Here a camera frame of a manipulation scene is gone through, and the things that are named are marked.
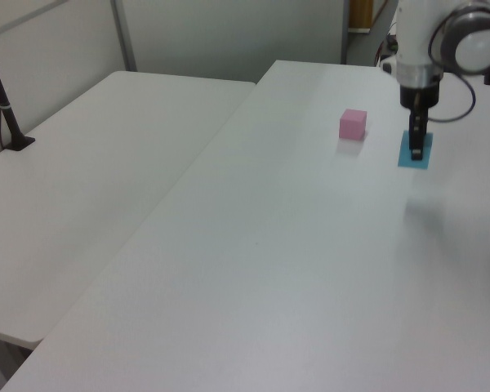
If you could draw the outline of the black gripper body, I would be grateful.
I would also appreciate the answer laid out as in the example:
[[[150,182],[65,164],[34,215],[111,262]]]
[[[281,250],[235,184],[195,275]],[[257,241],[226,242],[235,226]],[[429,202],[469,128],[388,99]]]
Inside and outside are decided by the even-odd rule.
[[[439,86],[439,78],[422,88],[400,85],[400,104],[409,110],[428,111],[439,102]]]

